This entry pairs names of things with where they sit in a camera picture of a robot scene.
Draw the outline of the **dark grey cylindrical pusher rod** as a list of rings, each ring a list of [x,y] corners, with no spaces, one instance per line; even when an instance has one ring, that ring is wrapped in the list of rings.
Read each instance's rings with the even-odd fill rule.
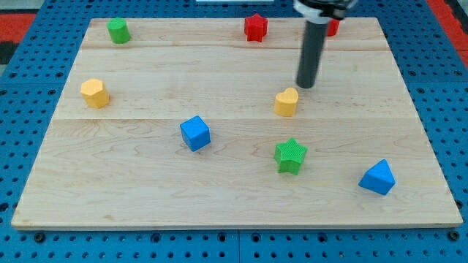
[[[327,30],[327,23],[318,24],[310,21],[305,23],[296,77],[296,83],[301,88],[311,88],[315,84]]]

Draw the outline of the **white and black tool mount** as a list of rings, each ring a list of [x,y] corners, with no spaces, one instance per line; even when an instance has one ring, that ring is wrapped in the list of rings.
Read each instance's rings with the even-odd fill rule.
[[[294,0],[293,8],[310,23],[326,24],[343,20],[357,3],[358,0]]]

